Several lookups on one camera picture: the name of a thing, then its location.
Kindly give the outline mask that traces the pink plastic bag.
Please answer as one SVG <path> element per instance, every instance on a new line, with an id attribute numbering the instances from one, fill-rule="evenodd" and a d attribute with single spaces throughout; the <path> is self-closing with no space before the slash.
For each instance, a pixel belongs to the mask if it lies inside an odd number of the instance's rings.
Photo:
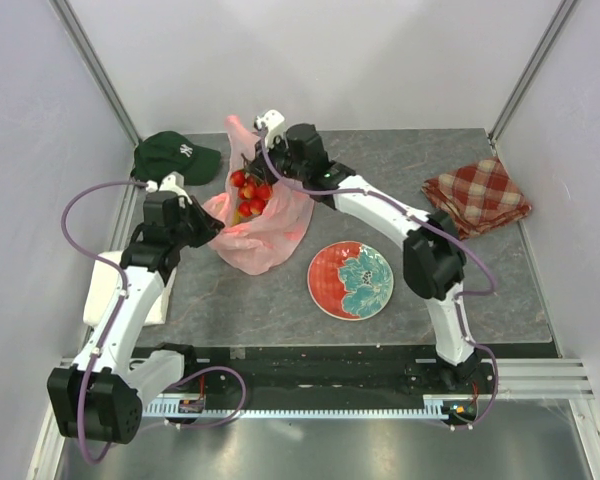
<path id="1" fill-rule="evenodd" d="M 222 221 L 225 228 L 209 243 L 224 261 L 249 275 L 259 275 L 288 260 L 304 238 L 313 213 L 309 196 L 276 183 L 264 212 L 231 226 L 237 195 L 229 180 L 225 191 L 203 208 Z"/>

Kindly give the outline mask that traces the red fake cherry bunch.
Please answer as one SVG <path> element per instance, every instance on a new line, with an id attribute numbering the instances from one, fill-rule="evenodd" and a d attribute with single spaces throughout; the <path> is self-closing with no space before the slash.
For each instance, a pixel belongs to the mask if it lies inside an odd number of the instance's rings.
<path id="1" fill-rule="evenodd" d="M 243 159 L 240 168 L 229 176 L 229 185 L 237 195 L 235 210 L 242 221 L 260 216 L 273 196 L 273 188 L 266 181 L 265 174 L 252 166 L 253 162 Z"/>

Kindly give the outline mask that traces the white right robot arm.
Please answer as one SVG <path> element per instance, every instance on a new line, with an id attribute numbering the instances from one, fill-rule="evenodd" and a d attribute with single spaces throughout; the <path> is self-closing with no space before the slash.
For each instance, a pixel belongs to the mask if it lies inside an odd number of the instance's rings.
<path id="1" fill-rule="evenodd" d="M 474 381 L 479 356 L 465 319 L 466 253 L 450 216 L 409 207 L 331 160 L 312 124 L 285 128 L 257 120 L 254 127 L 255 160 L 277 181 L 364 222 L 400 248 L 404 281 L 425 301 L 434 328 L 439 384 L 463 392 Z"/>

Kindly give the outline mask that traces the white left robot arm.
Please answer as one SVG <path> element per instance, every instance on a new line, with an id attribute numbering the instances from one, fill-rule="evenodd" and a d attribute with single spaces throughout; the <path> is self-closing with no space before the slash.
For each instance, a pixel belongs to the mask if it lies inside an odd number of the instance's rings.
<path id="1" fill-rule="evenodd" d="M 223 227 L 180 187 L 146 195 L 143 221 L 120 261 L 104 262 L 118 278 L 100 323 L 71 364 L 54 368 L 48 377 L 62 436 L 127 444 L 139 429 L 144 406 L 169 387 L 178 393 L 196 388 L 200 371 L 190 362 L 192 348 L 156 348 L 138 364 L 132 355 L 181 250 L 207 244 Z"/>

